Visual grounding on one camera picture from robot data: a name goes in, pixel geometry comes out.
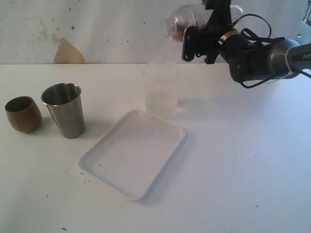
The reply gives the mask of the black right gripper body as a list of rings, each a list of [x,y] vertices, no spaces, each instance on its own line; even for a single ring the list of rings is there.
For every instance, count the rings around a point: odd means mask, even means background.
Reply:
[[[227,32],[235,31],[230,15],[212,15],[207,24],[198,31],[196,55],[205,56],[207,65],[214,64],[220,54],[220,38]]]

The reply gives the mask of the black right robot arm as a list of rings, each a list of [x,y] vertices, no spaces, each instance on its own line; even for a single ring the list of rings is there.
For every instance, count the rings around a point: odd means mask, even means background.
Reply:
[[[229,0],[205,0],[205,9],[212,10],[206,26],[198,31],[198,47],[206,56],[205,63],[215,63],[221,56],[229,65],[231,78],[244,85],[257,81],[261,85],[270,80],[292,79],[311,67],[310,44],[300,45],[285,37],[259,37],[252,30],[235,29],[231,19]]]

